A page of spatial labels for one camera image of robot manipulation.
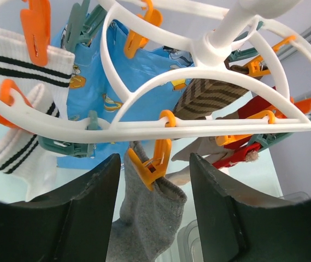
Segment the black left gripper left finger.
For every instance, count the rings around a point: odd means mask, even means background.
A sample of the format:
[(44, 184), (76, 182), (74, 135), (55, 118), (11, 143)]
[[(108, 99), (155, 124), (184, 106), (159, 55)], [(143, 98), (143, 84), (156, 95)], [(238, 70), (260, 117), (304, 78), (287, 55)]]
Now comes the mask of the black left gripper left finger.
[(0, 261), (105, 261), (120, 165), (112, 154), (29, 202), (0, 202)]

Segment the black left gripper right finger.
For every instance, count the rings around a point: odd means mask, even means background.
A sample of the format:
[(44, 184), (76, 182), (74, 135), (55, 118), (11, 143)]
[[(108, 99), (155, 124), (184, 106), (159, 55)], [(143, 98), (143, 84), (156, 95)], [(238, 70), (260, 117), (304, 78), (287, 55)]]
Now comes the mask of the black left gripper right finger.
[(190, 155), (204, 261), (311, 261), (311, 198), (257, 191)]

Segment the beige red sock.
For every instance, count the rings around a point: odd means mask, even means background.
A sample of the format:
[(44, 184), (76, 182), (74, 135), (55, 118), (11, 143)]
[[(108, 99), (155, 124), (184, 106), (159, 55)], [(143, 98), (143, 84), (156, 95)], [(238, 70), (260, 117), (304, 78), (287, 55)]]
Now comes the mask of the beige red sock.
[[(198, 100), (188, 101), (181, 99), (175, 106), (174, 116), (184, 121), (205, 120), (205, 116), (198, 116), (199, 112), (209, 113), (214, 106), (217, 106), (217, 98), (210, 98), (210, 104), (205, 106)], [(260, 96), (253, 98), (242, 108), (236, 112), (223, 118), (229, 131), (235, 127), (239, 130), (252, 131), (254, 125), (244, 124), (243, 119), (252, 117), (253, 119), (265, 119), (264, 125), (271, 125), (286, 118), (280, 111)], [(228, 135), (227, 131), (223, 131), (221, 136), (199, 137), (190, 145), (176, 153), (172, 157), (172, 161), (183, 160), (188, 162), (191, 153), (198, 153), (214, 167), (228, 168), (240, 162), (253, 162), (258, 159), (258, 150), (262, 149), (259, 142), (253, 142), (251, 146), (245, 146), (244, 143), (250, 139), (253, 134), (233, 134)]]

